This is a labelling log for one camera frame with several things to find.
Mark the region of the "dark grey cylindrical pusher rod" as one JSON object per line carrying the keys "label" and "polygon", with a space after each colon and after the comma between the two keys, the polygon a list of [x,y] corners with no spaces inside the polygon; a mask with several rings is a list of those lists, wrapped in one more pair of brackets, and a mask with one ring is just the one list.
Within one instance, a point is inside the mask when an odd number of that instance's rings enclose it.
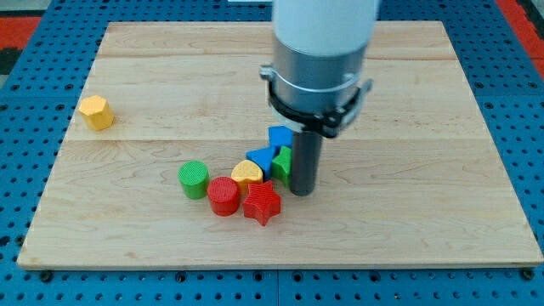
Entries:
{"label": "dark grey cylindrical pusher rod", "polygon": [[294,133],[290,190],[296,196],[308,196],[315,189],[322,137],[314,132]]}

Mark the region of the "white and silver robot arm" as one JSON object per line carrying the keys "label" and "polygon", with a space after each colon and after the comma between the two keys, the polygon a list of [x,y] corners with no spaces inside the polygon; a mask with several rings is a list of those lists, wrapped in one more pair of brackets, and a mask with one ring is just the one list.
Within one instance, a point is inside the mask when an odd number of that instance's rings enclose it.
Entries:
{"label": "white and silver robot arm", "polygon": [[377,0],[277,0],[273,3],[273,61],[263,66],[269,105],[293,132],[289,188],[313,192],[324,138],[337,137],[359,115],[370,80],[363,81]]}

